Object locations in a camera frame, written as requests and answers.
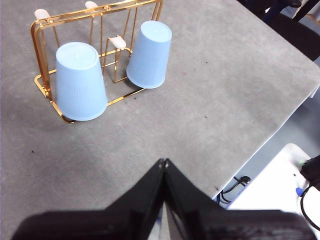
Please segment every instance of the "blue object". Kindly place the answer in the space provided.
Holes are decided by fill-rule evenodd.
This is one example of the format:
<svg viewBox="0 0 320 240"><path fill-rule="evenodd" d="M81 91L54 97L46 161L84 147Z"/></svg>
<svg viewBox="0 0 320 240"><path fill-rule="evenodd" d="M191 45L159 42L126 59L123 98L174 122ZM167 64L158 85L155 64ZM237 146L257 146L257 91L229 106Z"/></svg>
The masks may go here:
<svg viewBox="0 0 320 240"><path fill-rule="evenodd" d="M130 81L146 89L154 89L165 81L172 32L159 21L145 21L134 43L126 68Z"/></svg>
<svg viewBox="0 0 320 240"><path fill-rule="evenodd" d="M56 51L56 104L77 121L99 117L107 95L97 50L84 42L69 42Z"/></svg>
<svg viewBox="0 0 320 240"><path fill-rule="evenodd" d="M295 189L295 192L296 192L296 194L298 194L299 197L301 197L302 194L304 193L304 190L302 188L300 188L300 187L297 187Z"/></svg>

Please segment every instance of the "wire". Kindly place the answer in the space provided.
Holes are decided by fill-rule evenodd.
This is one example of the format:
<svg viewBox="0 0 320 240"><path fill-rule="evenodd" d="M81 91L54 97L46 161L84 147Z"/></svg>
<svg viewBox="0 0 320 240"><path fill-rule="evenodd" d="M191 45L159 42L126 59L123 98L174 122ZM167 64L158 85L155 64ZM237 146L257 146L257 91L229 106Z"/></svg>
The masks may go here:
<svg viewBox="0 0 320 240"><path fill-rule="evenodd" d="M218 194L218 196L216 196L216 203L220 205L220 193Z"/></svg>
<svg viewBox="0 0 320 240"><path fill-rule="evenodd" d="M230 200L228 200L228 199L225 198L223 191L221 192L221 197L222 197L222 199L225 200L228 204L231 203Z"/></svg>
<svg viewBox="0 0 320 240"><path fill-rule="evenodd" d="M305 212L305 208L304 208L304 199L305 199L305 196L307 194L307 192L309 191L309 189L312 187L312 185L308 186L302 193L301 195L301 200L300 200L300 207L301 207L301 212L304 216L304 218L307 220L307 222L312 226L314 227L315 229L317 229L318 231L320 231L320 227L318 227L309 217L308 215L306 214Z"/></svg>
<svg viewBox="0 0 320 240"><path fill-rule="evenodd" d="M240 183L242 186L246 186L240 179L236 178L235 176L233 178L237 180L237 182Z"/></svg>
<svg viewBox="0 0 320 240"><path fill-rule="evenodd" d="M226 199L224 194L227 194L227 193L230 193L232 190L234 190L236 187L238 187L240 184L242 186L246 186L246 184L248 184L250 182L250 177L248 176L242 176L240 179L236 178L235 176L233 177L237 183L235 183L230 189L226 190L226 191L221 191L218 196L217 196L217 203L220 205L220 202L223 203L223 204L229 204L231 203L230 200Z"/></svg>
<svg viewBox="0 0 320 240"><path fill-rule="evenodd" d="M227 194L230 193L233 189L235 189L236 187L238 187L240 185L239 182L237 182L236 184L234 184L229 190L227 191L222 191L222 193Z"/></svg>

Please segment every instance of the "table surface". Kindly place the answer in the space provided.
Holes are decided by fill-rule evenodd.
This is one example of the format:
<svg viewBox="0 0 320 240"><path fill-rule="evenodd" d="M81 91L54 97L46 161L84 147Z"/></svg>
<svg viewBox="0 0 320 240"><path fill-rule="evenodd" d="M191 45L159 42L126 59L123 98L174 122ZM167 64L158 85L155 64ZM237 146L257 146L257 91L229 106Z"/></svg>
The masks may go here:
<svg viewBox="0 0 320 240"><path fill-rule="evenodd" d="M65 124L33 83L37 8L57 15L84 2L1 1L3 240L32 214L108 206L163 157L212 196L320 83L313 62L237 1L164 0L160 20L173 33L165 83ZM87 40L89 24L57 31Z"/></svg>
<svg viewBox="0 0 320 240"><path fill-rule="evenodd" d="M309 182L300 174L303 163L309 160L300 147L287 144L240 195L228 205L228 210L281 210L300 214L300 197L296 188L306 189ZM312 187L305 195L306 214L320 225L320 192ZM310 225L320 240L320 232Z"/></svg>

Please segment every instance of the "floor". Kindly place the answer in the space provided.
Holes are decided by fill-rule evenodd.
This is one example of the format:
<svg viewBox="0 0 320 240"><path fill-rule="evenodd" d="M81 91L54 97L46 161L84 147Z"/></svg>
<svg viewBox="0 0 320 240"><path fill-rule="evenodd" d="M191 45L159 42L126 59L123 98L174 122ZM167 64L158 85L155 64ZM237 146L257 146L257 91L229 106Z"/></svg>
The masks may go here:
<svg viewBox="0 0 320 240"><path fill-rule="evenodd" d="M282 11L287 16L292 16L294 10L286 8ZM313 22L304 17L300 21L313 31L320 34L320 23ZM320 67L320 57L314 61ZM261 170L276 156L288 143L294 143L303 149L309 156L320 155L320 90L313 98L308 98L281 127L281 129L247 162L235 177L249 176L254 179ZM237 181L232 179L224 188L230 189ZM224 194L232 201L244 187L237 186L233 191Z"/></svg>

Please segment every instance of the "black chair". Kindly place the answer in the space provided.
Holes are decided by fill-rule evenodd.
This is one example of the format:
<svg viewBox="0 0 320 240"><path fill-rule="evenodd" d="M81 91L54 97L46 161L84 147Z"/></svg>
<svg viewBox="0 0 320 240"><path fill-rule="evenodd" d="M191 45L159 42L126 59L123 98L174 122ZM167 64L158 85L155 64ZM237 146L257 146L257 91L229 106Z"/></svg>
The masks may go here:
<svg viewBox="0 0 320 240"><path fill-rule="evenodd" d="M238 0L312 61L320 56L320 35L298 21L320 0L309 0L292 19L280 12L299 8L301 0Z"/></svg>

